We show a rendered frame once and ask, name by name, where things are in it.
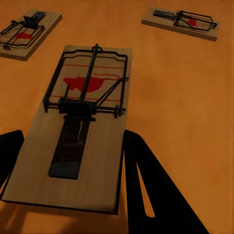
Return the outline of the mousetrap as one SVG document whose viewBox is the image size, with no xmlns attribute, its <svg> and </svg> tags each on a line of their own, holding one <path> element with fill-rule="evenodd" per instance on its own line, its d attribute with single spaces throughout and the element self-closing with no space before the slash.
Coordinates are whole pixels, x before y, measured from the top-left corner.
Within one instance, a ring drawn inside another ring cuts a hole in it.
<svg viewBox="0 0 234 234">
<path fill-rule="evenodd" d="M 220 22 L 209 16 L 151 6 L 142 24 L 216 42 Z"/>
<path fill-rule="evenodd" d="M 29 9 L 0 32 L 0 57 L 28 61 L 61 19 L 61 13 Z"/>
<path fill-rule="evenodd" d="M 132 57 L 65 45 L 0 200 L 118 215 Z"/>
</svg>

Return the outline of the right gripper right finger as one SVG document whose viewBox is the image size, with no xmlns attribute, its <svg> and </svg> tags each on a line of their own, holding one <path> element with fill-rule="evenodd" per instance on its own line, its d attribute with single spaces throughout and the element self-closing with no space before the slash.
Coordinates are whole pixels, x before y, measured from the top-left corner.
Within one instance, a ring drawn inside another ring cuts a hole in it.
<svg viewBox="0 0 234 234">
<path fill-rule="evenodd" d="M 125 130 L 129 234 L 209 234 L 143 138 Z M 137 164 L 156 217 L 145 213 Z"/>
</svg>

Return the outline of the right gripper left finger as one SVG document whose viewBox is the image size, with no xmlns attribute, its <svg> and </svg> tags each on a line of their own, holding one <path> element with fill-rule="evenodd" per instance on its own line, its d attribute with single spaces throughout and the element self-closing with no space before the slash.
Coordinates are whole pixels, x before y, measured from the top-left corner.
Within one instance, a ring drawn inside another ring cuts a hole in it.
<svg viewBox="0 0 234 234">
<path fill-rule="evenodd" d="M 0 135 L 0 188 L 15 166 L 24 140 L 21 130 Z"/>
</svg>

